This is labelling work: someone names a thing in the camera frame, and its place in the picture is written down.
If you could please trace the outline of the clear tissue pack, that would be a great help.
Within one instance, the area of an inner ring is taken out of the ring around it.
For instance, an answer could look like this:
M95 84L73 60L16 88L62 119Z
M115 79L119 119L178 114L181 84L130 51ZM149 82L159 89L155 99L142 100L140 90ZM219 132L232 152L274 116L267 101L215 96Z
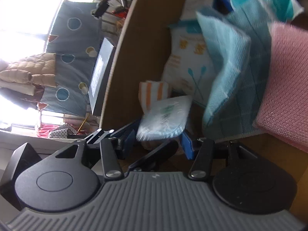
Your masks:
M153 103L141 119L137 140L153 141L178 137L185 129L191 105L192 97L189 95Z

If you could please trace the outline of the orange striped towel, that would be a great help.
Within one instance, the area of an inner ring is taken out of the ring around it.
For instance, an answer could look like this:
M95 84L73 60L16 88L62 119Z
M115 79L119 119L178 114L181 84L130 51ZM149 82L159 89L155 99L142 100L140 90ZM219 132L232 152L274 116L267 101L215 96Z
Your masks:
M171 86L163 81L145 81L139 83L138 98L143 113L148 112L153 103L168 99L171 95Z

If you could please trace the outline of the cotton swab bag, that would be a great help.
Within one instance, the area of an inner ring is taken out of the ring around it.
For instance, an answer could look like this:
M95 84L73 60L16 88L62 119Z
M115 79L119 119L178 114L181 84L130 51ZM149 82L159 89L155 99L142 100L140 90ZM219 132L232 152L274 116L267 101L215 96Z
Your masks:
M171 54L161 80L206 107L216 73L200 25L196 20L185 20L170 25L169 29Z

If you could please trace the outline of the pink knitted cloth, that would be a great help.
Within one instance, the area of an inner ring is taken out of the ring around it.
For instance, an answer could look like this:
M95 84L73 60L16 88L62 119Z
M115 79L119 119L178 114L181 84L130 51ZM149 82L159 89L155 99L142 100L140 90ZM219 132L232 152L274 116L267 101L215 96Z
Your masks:
M307 31L272 23L269 76L255 126L307 151Z

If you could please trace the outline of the light blue checkered towel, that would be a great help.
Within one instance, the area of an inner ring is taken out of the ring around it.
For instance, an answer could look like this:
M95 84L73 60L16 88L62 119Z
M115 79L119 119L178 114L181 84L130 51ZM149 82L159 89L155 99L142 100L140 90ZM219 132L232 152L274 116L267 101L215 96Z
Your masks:
M258 134L253 121L268 79L268 24L276 20L264 0L250 0L226 16L208 7L197 12L216 74L203 115L205 137L222 141Z

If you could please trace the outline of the dark blue patterned quilt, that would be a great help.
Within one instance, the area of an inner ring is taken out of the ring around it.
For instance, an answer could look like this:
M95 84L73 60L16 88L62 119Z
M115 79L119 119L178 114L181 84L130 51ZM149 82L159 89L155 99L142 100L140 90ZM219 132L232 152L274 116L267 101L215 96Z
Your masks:
M85 116L89 87L100 49L101 22L95 3L64 1L52 25L46 52L56 55L56 87L46 87L42 103L56 113Z

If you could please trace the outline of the beige padded jacket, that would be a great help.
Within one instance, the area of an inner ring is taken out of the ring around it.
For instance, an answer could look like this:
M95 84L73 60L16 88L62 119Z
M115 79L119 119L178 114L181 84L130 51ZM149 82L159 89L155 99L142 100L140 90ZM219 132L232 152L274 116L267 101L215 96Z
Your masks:
M1 60L1 87L34 95L35 86L55 88L56 54L43 53L8 63Z

